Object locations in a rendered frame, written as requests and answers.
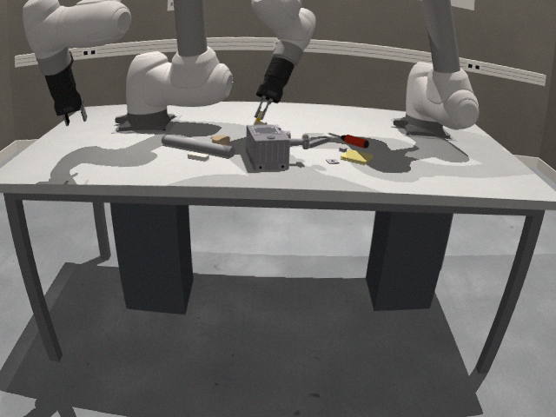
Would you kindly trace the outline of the tan gear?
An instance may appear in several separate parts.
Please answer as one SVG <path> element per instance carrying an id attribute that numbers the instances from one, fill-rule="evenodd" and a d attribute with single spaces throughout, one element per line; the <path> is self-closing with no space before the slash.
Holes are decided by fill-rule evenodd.
<path id="1" fill-rule="evenodd" d="M 262 115 L 263 115 L 263 111 L 260 110 L 258 116 L 257 116 L 256 119 L 255 119 L 254 124 L 267 124 L 267 122 L 266 122 L 266 123 L 260 122 Z M 253 125 L 254 125 L 254 124 L 253 124 Z"/>

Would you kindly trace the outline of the grey metal shaft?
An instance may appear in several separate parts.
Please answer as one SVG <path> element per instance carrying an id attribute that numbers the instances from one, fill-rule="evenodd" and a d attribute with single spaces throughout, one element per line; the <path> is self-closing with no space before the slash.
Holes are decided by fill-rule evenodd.
<path id="1" fill-rule="evenodd" d="M 203 142 L 178 136 L 168 136 L 164 135 L 162 137 L 162 144 L 167 144 L 171 146 L 181 147 L 185 149 L 193 149 L 202 152 L 207 152 L 211 154 L 216 154 L 220 156 L 233 157 L 235 154 L 235 148 L 231 146 L 221 145 L 212 142 Z"/>

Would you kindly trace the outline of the red cylinder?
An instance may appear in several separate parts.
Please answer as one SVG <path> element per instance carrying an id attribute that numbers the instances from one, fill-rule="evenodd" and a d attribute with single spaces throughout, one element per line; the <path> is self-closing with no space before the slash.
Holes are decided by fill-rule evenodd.
<path id="1" fill-rule="evenodd" d="M 361 148 L 364 148 L 364 149 L 366 149 L 369 145 L 368 140 L 365 140 L 365 139 L 362 139 L 362 138 L 359 138 L 359 137 L 356 137 L 356 136 L 351 136 L 351 135 L 338 136 L 338 135 L 335 135 L 335 134 L 332 134 L 332 133 L 328 133 L 328 134 L 331 135 L 331 136 L 340 137 L 340 139 L 342 141 L 345 141 L 345 143 L 349 143 L 349 144 L 352 144 L 352 145 L 355 145 L 355 146 L 358 146 L 358 147 L 361 147 Z"/>

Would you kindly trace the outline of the pale yellow square pad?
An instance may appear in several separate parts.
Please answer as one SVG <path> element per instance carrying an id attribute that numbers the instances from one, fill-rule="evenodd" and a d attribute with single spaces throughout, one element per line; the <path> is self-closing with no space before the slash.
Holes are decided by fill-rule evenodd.
<path id="1" fill-rule="evenodd" d="M 367 154 L 367 153 L 363 153 L 351 149 L 346 153 L 344 153 L 343 155 L 341 155 L 341 160 L 355 162 L 363 165 L 366 165 L 372 158 L 373 155 L 371 154 Z"/>

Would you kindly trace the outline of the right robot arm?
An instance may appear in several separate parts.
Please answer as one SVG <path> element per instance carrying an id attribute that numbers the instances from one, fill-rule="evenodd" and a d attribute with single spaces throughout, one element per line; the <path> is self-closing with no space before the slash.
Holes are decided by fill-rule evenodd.
<path id="1" fill-rule="evenodd" d="M 178 51 L 172 63 L 158 51 L 132 61 L 126 82 L 127 115 L 115 119 L 120 131 L 166 129 L 175 118 L 167 106 L 209 106 L 231 91 L 229 68 L 207 45 L 204 0 L 173 1 Z M 64 7 L 58 0 L 29 0 L 23 7 L 23 27 L 30 48 L 36 58 L 44 59 L 64 48 L 119 40 L 131 24 L 130 11 L 121 2 L 82 0 Z"/>

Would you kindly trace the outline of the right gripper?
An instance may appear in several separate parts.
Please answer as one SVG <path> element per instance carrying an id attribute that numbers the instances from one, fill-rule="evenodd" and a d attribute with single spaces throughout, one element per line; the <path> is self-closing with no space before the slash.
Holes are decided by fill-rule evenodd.
<path id="1" fill-rule="evenodd" d="M 81 110 L 83 121 L 86 122 L 84 100 L 76 90 L 76 82 L 71 69 L 74 60 L 69 48 L 64 48 L 54 56 L 44 59 L 36 58 L 36 60 L 41 73 L 45 75 L 50 94 L 55 101 L 56 115 L 63 115 L 66 126 L 69 126 L 68 114 Z"/>

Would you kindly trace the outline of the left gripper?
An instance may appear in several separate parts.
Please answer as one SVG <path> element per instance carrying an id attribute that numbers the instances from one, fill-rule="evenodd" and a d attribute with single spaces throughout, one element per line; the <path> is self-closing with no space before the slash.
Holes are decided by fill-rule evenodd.
<path id="1" fill-rule="evenodd" d="M 269 104 L 272 102 L 278 103 L 281 100 L 283 88 L 287 85 L 293 68 L 300 61 L 303 52 L 297 45 L 284 41 L 278 42 L 275 45 L 274 51 L 272 60 L 264 76 L 264 81 L 256 93 L 257 96 L 261 97 L 261 102 L 255 113 L 255 118 L 258 116 L 265 98 L 266 100 L 269 99 L 266 108 L 263 110 L 262 120 Z"/>

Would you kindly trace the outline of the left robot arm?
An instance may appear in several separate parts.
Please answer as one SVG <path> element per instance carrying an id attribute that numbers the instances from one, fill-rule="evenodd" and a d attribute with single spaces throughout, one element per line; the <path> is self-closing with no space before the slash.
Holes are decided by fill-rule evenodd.
<path id="1" fill-rule="evenodd" d="M 278 42 L 293 43 L 302 51 L 307 48 L 314 34 L 315 15 L 302 8 L 302 0 L 251 3 L 255 14 L 275 32 Z M 467 73 L 460 67 L 451 0 L 422 3 L 433 64 L 418 62 L 411 69 L 406 116 L 393 118 L 394 126 L 404 128 L 409 135 L 449 139 L 443 126 L 456 130 L 472 127 L 479 117 L 479 104 Z"/>

